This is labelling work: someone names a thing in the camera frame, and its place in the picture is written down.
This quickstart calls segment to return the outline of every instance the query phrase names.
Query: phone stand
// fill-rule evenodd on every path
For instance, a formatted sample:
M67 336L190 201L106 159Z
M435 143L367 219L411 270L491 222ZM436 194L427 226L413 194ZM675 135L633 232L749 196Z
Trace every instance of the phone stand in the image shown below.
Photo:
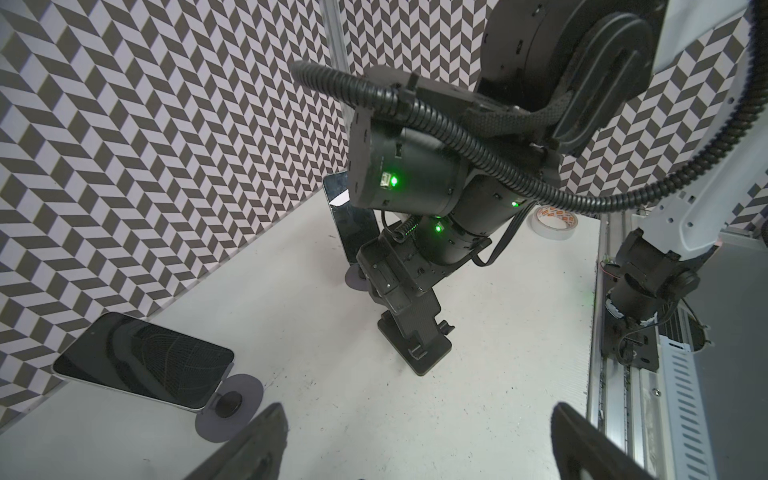
M248 425L263 397L264 387L256 377L245 373L227 377L197 414L195 431L208 442L226 442Z

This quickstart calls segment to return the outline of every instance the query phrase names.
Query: phone screen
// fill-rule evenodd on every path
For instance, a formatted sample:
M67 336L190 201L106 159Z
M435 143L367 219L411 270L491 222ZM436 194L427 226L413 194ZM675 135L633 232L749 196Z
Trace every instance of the phone screen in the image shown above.
M63 376L202 409L234 353L122 313L105 313L53 364Z
M379 236L379 224L376 222L373 210L354 207L349 202L346 183L345 171L323 178L323 189L326 192L333 221L339 231L346 259L351 264L357 263L357 250Z

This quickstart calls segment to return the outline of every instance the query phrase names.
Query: black and white geometric wallpaper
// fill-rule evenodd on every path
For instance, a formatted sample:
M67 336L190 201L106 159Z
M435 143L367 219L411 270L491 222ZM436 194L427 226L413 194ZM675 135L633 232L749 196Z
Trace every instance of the black and white geometric wallpaper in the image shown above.
M0 425L105 310L145 317L339 170L317 0L0 4Z
M495 0L339 0L350 71L388 65L473 89L480 42ZM738 15L709 31L627 102L579 157L561 166L562 187L578 194L625 192L690 159L720 109L749 38ZM744 192L729 223L754 230L768 217L768 177Z

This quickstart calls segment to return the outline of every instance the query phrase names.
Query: white table surface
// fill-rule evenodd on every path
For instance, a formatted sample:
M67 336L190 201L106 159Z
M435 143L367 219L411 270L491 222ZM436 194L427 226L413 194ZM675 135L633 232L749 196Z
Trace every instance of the white table surface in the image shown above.
M493 266L439 283L453 350L424 377L344 284L322 193L154 322L233 349L262 408L283 404L281 479L559 478L552 408L587 401L599 222L579 222L562 242L523 226ZM219 446L192 413L71 382L0 435L0 478L174 480Z

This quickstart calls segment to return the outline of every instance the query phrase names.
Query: black cable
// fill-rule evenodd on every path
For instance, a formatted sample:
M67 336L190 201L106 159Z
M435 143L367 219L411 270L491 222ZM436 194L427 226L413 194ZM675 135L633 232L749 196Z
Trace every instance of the black cable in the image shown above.
M396 116L400 124L432 135L524 197L583 214L622 211L661 200L691 184L720 163L760 116L768 103L768 0L752 0L751 5L754 21L750 31L750 48L753 55L749 59L746 84L739 104L725 125L682 168L652 184L608 197L582 197L546 184L498 156L463 126L433 106L418 98L410 102L400 101L399 91L395 88L382 87L308 61L295 62L290 71L298 84L353 107L371 108L377 114L390 118Z
M766 247L768 247L768 219L763 221L763 228L760 229L760 236L763 238Z
M637 332L640 332L640 331L645 330L645 329L650 329L650 328L653 328L655 326L662 326L662 325L667 324L667 322L669 322L672 319L672 317L674 316L674 313L677 311L677 302L668 303L667 307L669 308L669 310L667 310L667 312L664 313L664 319L657 320L657 321L653 322L652 324L646 325L646 326L642 326L639 329L634 329L631 332L626 332L619 339L619 342L616 344L616 360L618 360L618 362L621 365L629 366L632 363L632 359L629 359L629 362L625 362L624 361L624 354L621 352L621 344L622 344L622 342L627 340L627 337L629 337L629 335L632 335L633 333L637 333Z
M416 229L416 227L419 225L419 221L421 221L422 217L421 215L411 215L410 217L406 218L403 222L400 222L400 225L393 229L389 228L389 225L386 223L386 218L384 217L384 210L380 210L381 212L381 220L382 220L382 227L384 227L384 230L389 233L389 235L392 237L392 239L397 243L403 243L406 241L406 237L410 235L412 231Z
M520 226L523 224L523 222L525 222L525 219L528 218L528 214L531 213L531 210L533 210L535 206L536 202L533 200L528 200L528 204L524 205L523 208L521 208L520 211L515 214L515 217L512 218L511 222L509 222L509 226L504 232L504 235L502 235L502 238L498 241L498 245L496 245L496 247L491 252L491 256L488 258L488 261L484 262L480 260L480 257L475 254L472 257L472 262L474 262L477 266L488 266L491 263L494 263L498 256L502 254L507 245L509 245L509 242L518 232Z
M694 309L693 309L693 308L691 308L691 306L690 306L690 304L687 302L687 300L685 300L684 298L681 298L680 300L683 300L683 303L685 303L685 306L688 308L688 311L690 312L690 314L691 314L691 315L693 315L693 316L694 316L694 319L695 319L697 322L699 322L699 323L700 323L700 321L699 321L699 316L696 314L696 312L694 312Z

